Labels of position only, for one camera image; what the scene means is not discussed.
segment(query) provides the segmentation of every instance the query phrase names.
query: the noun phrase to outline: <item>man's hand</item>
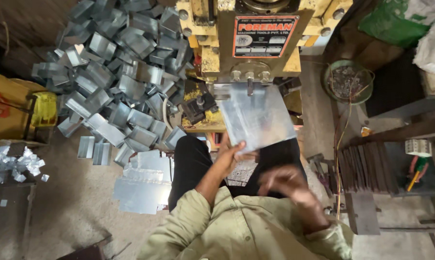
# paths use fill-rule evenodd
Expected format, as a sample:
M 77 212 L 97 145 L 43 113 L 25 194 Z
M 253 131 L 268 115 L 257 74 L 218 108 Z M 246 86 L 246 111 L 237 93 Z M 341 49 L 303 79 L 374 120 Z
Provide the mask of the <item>man's hand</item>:
M 246 143 L 242 141 L 234 147 L 228 148 L 222 152 L 219 151 L 219 155 L 215 163 L 211 166 L 211 168 L 209 168 L 206 174 L 220 176 L 221 180 L 223 180 L 235 169 L 235 166 L 240 159 L 240 157 L 236 155 L 236 152 L 242 150 L 245 145 Z
M 301 171 L 294 165 L 285 165 L 264 173 L 260 178 L 260 196 L 269 191 L 284 194 L 298 207 L 305 234 L 324 230 L 330 226 L 317 197 L 309 190 Z
M 264 173 L 259 180 L 260 196 L 266 196 L 272 190 L 280 192 L 295 204 L 312 204 L 317 201 L 309 190 L 301 171 L 294 165 L 284 165 Z

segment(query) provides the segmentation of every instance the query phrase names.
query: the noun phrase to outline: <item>green bowl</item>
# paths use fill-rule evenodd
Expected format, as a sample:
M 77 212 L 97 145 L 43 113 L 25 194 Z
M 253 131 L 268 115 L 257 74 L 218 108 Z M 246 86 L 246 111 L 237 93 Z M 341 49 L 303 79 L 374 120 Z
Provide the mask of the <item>green bowl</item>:
M 350 61 L 350 60 L 339 60 L 336 62 L 333 62 L 330 65 L 331 70 L 335 70 L 338 67 L 341 66 L 351 66 L 353 68 L 356 68 L 358 70 L 362 70 L 365 69 L 364 67 L 360 66 L 359 64 Z M 323 77 L 321 79 L 322 82 L 322 87 L 325 90 L 325 92 L 327 93 L 327 95 L 341 103 L 345 103 L 348 104 L 349 103 L 349 99 L 348 98 L 340 98 L 337 97 L 330 89 L 330 85 L 328 84 L 328 79 L 330 78 L 330 70 L 327 67 L 325 69 L 325 72 L 323 74 Z M 371 93 L 373 92 L 373 81 L 372 81 L 372 77 L 370 75 L 370 73 L 366 74 L 366 81 L 370 82 L 370 86 L 368 86 L 364 91 L 362 91 L 357 97 L 354 98 L 352 104 L 360 104 L 360 103 L 364 103 L 365 101 L 367 101 L 370 97 L 371 97 Z

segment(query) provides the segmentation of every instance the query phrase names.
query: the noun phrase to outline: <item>worker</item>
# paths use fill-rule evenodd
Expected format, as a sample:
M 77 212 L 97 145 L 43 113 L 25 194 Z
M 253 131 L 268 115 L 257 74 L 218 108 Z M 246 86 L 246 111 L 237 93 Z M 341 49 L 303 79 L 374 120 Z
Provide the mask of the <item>worker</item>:
M 352 231 L 309 190 L 297 139 L 260 149 L 246 186 L 226 186 L 244 147 L 224 134 L 213 164 L 202 141 L 179 139 L 170 213 L 138 259 L 352 259 Z

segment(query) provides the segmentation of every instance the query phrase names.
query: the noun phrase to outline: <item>khaki shirt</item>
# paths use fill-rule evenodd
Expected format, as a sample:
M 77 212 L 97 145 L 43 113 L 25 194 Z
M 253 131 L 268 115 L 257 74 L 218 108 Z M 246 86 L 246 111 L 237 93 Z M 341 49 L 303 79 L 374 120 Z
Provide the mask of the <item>khaki shirt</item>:
M 153 231 L 137 259 L 351 259 L 351 229 L 336 220 L 331 223 L 303 235 L 288 198 L 232 198 L 228 188 L 221 187 L 211 209 L 191 190 Z

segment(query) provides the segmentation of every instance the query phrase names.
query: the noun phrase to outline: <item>stack of metal plates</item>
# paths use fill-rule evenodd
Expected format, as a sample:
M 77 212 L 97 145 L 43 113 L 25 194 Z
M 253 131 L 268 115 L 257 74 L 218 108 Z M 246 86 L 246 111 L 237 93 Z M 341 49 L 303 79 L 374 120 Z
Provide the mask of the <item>stack of metal plates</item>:
M 81 138 L 78 158 L 108 165 L 115 146 L 115 162 L 124 167 L 133 153 L 165 141 L 163 102 L 168 98 L 166 115 L 179 112 L 193 52 L 177 10 L 155 0 L 82 0 L 68 17 L 32 76 L 62 94 L 64 136 L 81 126 L 91 132 Z

